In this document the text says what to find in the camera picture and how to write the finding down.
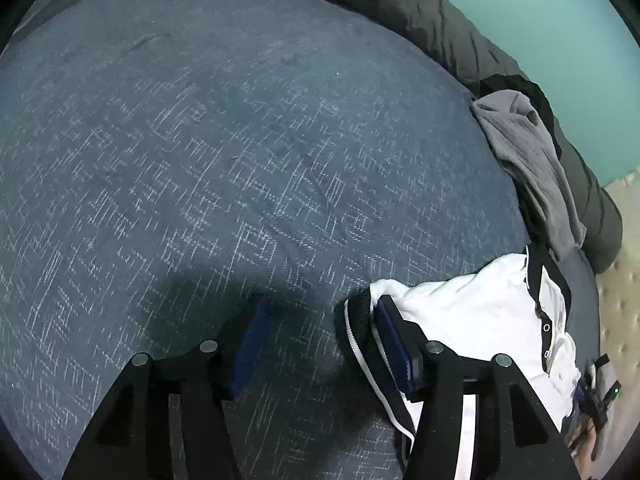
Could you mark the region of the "person's right hand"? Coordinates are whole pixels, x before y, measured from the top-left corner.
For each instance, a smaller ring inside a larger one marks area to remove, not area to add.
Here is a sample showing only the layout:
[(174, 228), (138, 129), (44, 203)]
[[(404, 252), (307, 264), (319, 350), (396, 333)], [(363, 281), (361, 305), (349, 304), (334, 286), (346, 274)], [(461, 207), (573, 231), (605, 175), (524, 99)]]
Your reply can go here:
[(596, 425), (590, 417), (587, 417), (582, 419), (568, 440), (570, 455), (582, 480), (591, 478), (592, 453), (596, 446), (597, 436)]

